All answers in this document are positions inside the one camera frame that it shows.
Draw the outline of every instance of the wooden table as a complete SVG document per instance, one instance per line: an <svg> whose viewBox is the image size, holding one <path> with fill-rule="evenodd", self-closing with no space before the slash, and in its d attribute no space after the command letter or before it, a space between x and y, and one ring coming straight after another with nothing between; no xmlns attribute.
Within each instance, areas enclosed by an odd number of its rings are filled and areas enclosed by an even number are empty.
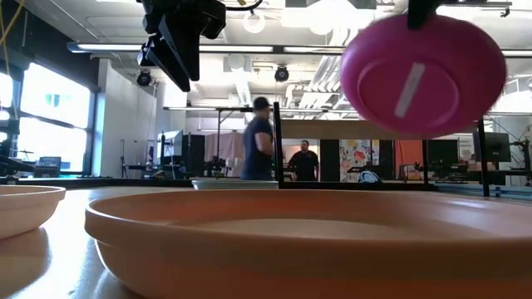
<svg viewBox="0 0 532 299"><path fill-rule="evenodd" d="M183 189L114 187L68 191L54 215L39 229L0 240L0 298L140 298L122 287L101 264L94 241L83 228L85 206L94 199L172 190Z"/></svg>

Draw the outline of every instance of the person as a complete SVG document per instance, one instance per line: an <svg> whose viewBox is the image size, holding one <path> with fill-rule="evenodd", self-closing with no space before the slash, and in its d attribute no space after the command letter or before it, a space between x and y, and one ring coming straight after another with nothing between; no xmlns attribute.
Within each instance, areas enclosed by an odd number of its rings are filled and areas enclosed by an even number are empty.
<svg viewBox="0 0 532 299"><path fill-rule="evenodd" d="M273 131L269 124L268 99L254 100L255 117L244 132L245 161L241 179L268 180L272 178Z"/></svg>
<svg viewBox="0 0 532 299"><path fill-rule="evenodd" d="M319 175L318 155L308 149L308 140L301 141L301 150L295 153L288 162L294 169L292 178L295 181L317 181Z"/></svg>

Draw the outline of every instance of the colorful poster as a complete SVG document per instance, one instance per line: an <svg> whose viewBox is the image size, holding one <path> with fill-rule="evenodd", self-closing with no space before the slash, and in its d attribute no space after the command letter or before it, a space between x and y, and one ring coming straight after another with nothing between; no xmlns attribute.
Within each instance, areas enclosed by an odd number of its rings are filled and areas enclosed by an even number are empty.
<svg viewBox="0 0 532 299"><path fill-rule="evenodd" d="M379 140L339 140L340 181L356 183L361 167L366 166L373 156L373 165L379 162Z"/></svg>

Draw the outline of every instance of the table surface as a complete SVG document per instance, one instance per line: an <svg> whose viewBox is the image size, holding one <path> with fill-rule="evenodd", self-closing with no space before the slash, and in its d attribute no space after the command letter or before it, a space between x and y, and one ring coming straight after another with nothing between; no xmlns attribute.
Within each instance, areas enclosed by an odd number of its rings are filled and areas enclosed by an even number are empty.
<svg viewBox="0 0 532 299"><path fill-rule="evenodd" d="M95 199L173 190L183 189L111 187L66 192L56 212L40 228L0 240L0 298L140 298L101 264L94 241L83 228L84 210Z"/></svg>

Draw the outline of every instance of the orange bowl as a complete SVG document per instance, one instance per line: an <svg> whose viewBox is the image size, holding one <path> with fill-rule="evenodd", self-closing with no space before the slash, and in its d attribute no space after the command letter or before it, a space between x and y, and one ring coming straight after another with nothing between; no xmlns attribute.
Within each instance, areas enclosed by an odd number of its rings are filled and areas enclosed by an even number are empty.
<svg viewBox="0 0 532 299"><path fill-rule="evenodd" d="M148 298L529 298L532 208L458 195L218 190L97 200L86 231Z"/></svg>

